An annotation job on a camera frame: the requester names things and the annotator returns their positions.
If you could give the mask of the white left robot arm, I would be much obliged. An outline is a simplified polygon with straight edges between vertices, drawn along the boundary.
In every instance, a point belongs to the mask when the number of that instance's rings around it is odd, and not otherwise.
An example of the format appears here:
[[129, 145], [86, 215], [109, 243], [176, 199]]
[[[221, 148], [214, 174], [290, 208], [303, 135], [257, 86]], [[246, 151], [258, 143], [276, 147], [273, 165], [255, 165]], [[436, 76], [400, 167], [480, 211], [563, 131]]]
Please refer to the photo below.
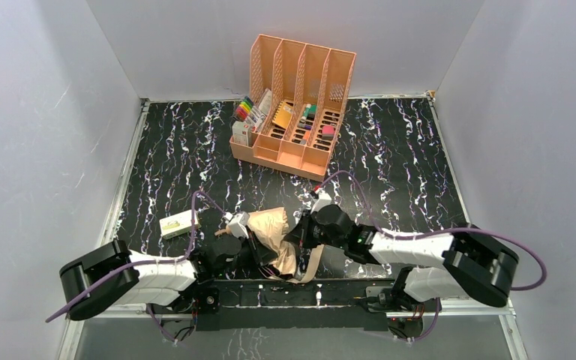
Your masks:
[[226, 235], [180, 257], [146, 255], [114, 240], [60, 269], [66, 304], [56, 314], [81, 321], [112, 306], [175, 307], [226, 271], [266, 266], [277, 258], [278, 252], [252, 232], [239, 238]]

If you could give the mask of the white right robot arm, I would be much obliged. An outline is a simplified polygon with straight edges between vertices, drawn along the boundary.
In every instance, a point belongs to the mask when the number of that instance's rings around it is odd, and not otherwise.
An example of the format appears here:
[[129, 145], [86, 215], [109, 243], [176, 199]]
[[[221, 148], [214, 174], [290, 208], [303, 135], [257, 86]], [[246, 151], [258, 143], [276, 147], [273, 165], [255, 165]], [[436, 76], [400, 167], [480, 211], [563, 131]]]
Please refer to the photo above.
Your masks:
[[378, 230], [355, 223], [336, 204], [302, 211], [284, 239], [300, 248], [340, 248], [356, 263], [402, 264], [391, 295], [404, 308], [457, 296], [502, 308], [519, 263], [513, 250], [474, 226], [433, 233]]

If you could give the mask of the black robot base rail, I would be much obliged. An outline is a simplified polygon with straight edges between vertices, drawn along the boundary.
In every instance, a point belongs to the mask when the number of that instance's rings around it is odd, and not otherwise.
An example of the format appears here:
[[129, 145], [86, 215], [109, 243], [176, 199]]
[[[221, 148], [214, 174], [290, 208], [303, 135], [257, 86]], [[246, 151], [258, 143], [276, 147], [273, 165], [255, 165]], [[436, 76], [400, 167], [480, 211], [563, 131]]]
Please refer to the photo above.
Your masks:
[[434, 300], [413, 304], [393, 289], [393, 280], [321, 280], [305, 284], [216, 280], [193, 285], [169, 305], [148, 305], [165, 320], [189, 317], [199, 332], [227, 329], [354, 328], [421, 333]]

